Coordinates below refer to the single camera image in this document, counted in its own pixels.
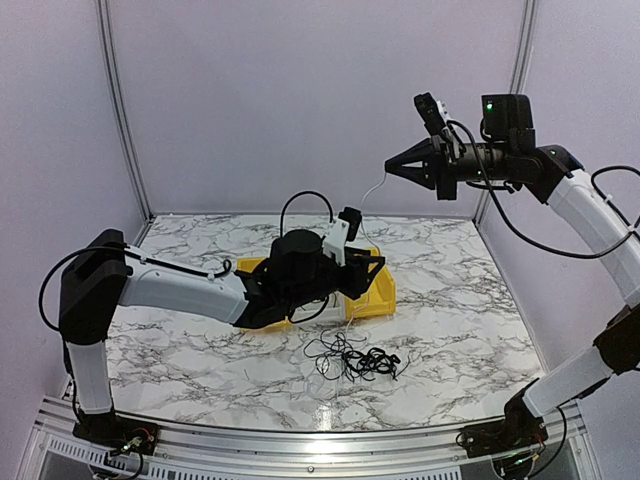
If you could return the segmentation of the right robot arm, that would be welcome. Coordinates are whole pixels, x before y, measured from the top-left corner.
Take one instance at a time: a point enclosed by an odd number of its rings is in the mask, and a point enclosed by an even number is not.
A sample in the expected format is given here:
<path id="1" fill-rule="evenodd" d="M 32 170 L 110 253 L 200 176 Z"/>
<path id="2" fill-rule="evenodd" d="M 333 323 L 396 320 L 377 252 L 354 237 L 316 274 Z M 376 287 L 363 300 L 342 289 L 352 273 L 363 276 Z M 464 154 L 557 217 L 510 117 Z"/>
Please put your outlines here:
<path id="1" fill-rule="evenodd" d="M 450 159 L 439 137 L 445 110 L 428 93 L 412 101 L 427 137 L 385 168 L 434 191 L 440 214 L 469 216 L 469 207 L 456 206 L 456 192 L 482 177 L 525 188 L 523 206 L 495 206 L 484 237 L 548 362 L 533 395 L 558 403 L 579 387 L 601 386 L 603 376 L 586 378 L 598 363 L 587 337 L 618 307 L 639 303 L 639 231 L 630 224 L 639 200 L 624 189 L 602 192 L 597 179 L 638 167 L 638 103 L 620 95 L 555 98 L 539 112 L 543 135 L 535 142 L 529 100 L 487 94 L 484 140 Z"/>

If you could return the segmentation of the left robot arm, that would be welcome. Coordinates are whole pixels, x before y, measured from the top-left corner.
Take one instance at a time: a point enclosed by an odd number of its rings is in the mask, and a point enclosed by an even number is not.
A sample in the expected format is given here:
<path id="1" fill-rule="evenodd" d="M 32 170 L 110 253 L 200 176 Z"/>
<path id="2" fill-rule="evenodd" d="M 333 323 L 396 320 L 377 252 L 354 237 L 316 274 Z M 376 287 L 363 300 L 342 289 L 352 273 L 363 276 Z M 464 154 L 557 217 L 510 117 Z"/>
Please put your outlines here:
<path id="1" fill-rule="evenodd" d="M 262 329 L 332 294 L 357 300 L 386 260 L 349 246 L 345 224 L 322 238 L 297 229 L 277 237 L 251 272 L 211 272 L 144 255 L 108 230 L 63 272 L 58 328 L 68 352 L 86 426 L 106 445 L 125 438 L 113 413 L 106 338 L 120 306 L 154 307 L 204 316 L 242 329 Z"/>

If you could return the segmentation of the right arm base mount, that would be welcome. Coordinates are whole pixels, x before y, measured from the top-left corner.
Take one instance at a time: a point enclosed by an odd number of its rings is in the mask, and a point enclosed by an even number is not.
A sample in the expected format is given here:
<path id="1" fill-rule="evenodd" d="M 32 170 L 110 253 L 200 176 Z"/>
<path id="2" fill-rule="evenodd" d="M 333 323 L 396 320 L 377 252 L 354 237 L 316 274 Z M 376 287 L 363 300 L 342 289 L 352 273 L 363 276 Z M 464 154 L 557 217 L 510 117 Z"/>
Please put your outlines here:
<path id="1" fill-rule="evenodd" d="M 524 393 L 519 392 L 505 404 L 502 419 L 463 427 L 455 442 L 469 458 L 477 458 L 541 444 L 547 439 L 543 418 L 529 410 Z"/>

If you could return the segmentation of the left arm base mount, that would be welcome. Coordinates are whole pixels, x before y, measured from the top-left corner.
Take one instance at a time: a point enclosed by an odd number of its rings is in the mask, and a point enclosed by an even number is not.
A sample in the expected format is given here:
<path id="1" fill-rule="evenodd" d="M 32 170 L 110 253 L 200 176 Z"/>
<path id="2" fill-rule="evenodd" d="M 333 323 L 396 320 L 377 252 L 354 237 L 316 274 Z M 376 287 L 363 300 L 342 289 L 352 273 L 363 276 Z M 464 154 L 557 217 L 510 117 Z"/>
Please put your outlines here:
<path id="1" fill-rule="evenodd" d="M 112 456 L 128 453 L 152 455 L 159 433 L 158 424 L 122 417 L 114 410 L 103 414 L 85 414 L 79 410 L 73 428 L 76 438 L 108 447 Z"/>

